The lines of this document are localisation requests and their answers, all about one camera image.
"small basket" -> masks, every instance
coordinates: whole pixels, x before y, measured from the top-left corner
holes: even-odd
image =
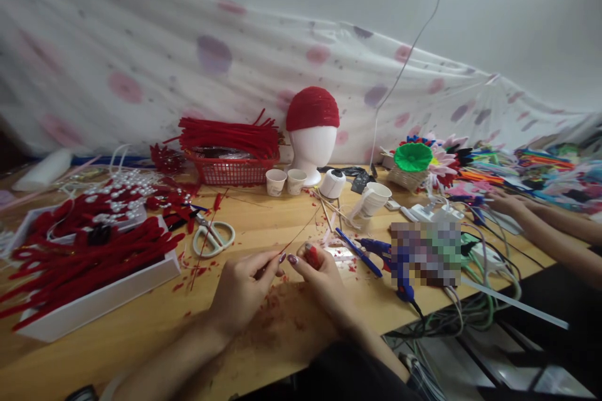
[[[270,160],[208,159],[189,149],[184,149],[184,156],[194,163],[204,185],[264,184],[266,171],[280,161],[278,151]]]
[[[427,177],[427,170],[418,172],[408,172],[395,166],[393,169],[391,169],[391,171],[389,171],[387,180],[396,183],[401,187],[404,187],[410,192],[416,192],[418,187],[422,185],[422,183],[426,180]]]

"foam roll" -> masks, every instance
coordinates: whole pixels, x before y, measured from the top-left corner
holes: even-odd
[[[347,178],[339,169],[329,169],[320,185],[320,194],[329,199],[338,199],[345,182]]]
[[[69,149],[59,149],[40,163],[13,185],[15,191],[38,191],[48,187],[71,167],[73,154]]]

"hand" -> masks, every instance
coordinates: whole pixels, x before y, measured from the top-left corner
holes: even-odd
[[[496,193],[491,193],[487,196],[493,202],[488,205],[495,211],[498,211],[509,216],[516,215],[525,209],[535,211],[540,207],[540,204],[523,196],[509,195],[498,190]]]
[[[286,254],[278,251],[230,259],[221,272],[209,308],[210,327],[231,340],[253,319],[275,276],[284,275],[280,263]]]
[[[318,246],[315,248],[318,269],[312,268],[307,262],[306,254],[309,252],[305,250],[305,246],[297,251],[297,256],[289,254],[288,261],[312,287],[319,303],[339,327],[342,329],[355,327],[359,322],[359,313],[347,294],[334,258],[322,248]]]

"thread spool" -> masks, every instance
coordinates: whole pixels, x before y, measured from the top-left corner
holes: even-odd
[[[328,199],[338,199],[347,182],[347,177],[340,169],[329,169],[320,185],[320,194]]]

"glue gun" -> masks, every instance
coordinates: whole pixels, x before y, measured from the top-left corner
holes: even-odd
[[[468,204],[471,207],[482,207],[485,205],[485,198],[483,196],[454,195],[450,196],[448,200],[450,202],[464,202],[465,204]],[[484,226],[485,216],[483,216],[483,212],[479,208],[475,208],[471,211],[474,215],[472,221],[475,223],[475,226]]]
[[[403,262],[391,261],[391,245],[370,238],[362,238],[357,241],[368,252],[372,252],[383,259],[385,265],[391,268],[392,271],[397,272],[397,297],[404,302],[414,303],[414,289],[409,284],[409,281],[403,277]]]

